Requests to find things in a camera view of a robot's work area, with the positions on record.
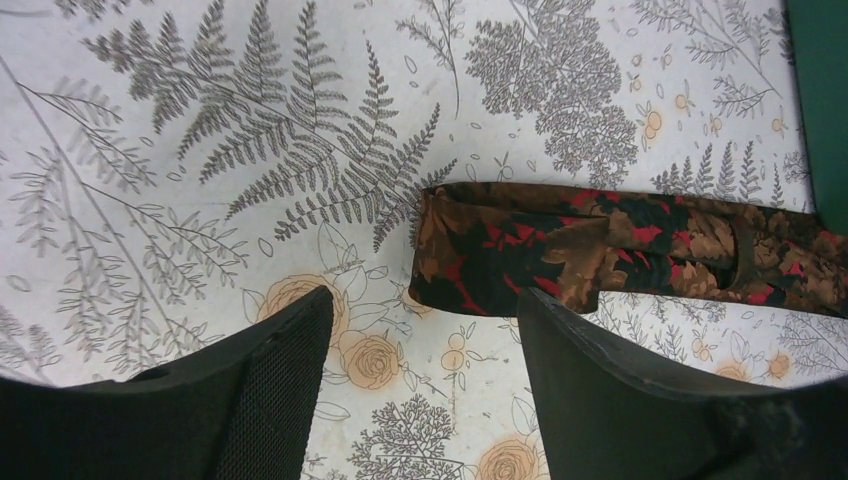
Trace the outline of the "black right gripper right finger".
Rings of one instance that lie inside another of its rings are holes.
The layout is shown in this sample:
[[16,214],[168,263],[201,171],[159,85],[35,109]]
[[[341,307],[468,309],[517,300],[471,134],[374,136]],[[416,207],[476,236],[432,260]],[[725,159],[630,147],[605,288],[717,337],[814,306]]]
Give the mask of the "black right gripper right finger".
[[847,381],[794,389],[663,357],[524,290],[517,318],[555,479],[843,479]]

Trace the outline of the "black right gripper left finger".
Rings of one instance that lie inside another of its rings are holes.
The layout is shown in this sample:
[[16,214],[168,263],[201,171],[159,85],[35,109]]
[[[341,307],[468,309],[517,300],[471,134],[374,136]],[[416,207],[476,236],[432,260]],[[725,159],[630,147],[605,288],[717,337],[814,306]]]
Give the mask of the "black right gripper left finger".
[[1,383],[5,479],[296,479],[334,320],[319,286],[123,382]]

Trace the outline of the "brown red floral tie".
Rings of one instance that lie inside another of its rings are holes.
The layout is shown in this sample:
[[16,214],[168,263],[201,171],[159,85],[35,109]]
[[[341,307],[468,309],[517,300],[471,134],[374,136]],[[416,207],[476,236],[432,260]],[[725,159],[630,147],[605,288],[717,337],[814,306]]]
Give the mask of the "brown red floral tie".
[[589,314],[603,292],[843,318],[847,240],[811,214],[680,195],[521,183],[425,189],[410,297],[512,317],[527,288]]

